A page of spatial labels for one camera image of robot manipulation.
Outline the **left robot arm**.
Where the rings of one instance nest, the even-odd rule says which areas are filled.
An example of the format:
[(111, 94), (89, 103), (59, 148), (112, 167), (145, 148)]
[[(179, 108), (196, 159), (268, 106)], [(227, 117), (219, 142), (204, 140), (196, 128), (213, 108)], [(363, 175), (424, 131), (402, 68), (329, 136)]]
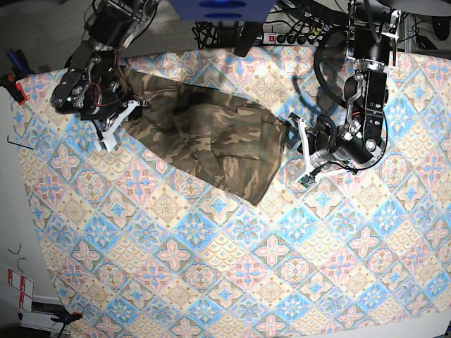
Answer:
[[(290, 115), (297, 123), (298, 150), (304, 159), (294, 180), (309, 187), (325, 177), (368, 170), (385, 155), (388, 67), (396, 62), (401, 13), (380, 1), (350, 1), (347, 13), (315, 1), (303, 1), (303, 5), (329, 25), (314, 54), (314, 74), (323, 93), (346, 112), (341, 125), (326, 114), (318, 115), (313, 125)], [(329, 44), (345, 45), (345, 55), (353, 63), (354, 73), (346, 79), (341, 96), (329, 87), (321, 70)]]

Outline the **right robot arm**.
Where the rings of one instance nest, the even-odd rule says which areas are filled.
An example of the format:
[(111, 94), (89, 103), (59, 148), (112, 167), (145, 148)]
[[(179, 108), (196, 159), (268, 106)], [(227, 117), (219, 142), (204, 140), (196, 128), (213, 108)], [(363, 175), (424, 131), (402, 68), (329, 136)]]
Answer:
[(135, 95), (120, 65), (120, 52), (152, 23), (158, 1), (93, 1), (84, 30), (87, 38), (67, 62), (51, 96), (61, 115), (78, 114), (93, 124), (98, 151), (118, 146), (116, 130), (142, 115), (147, 101)]

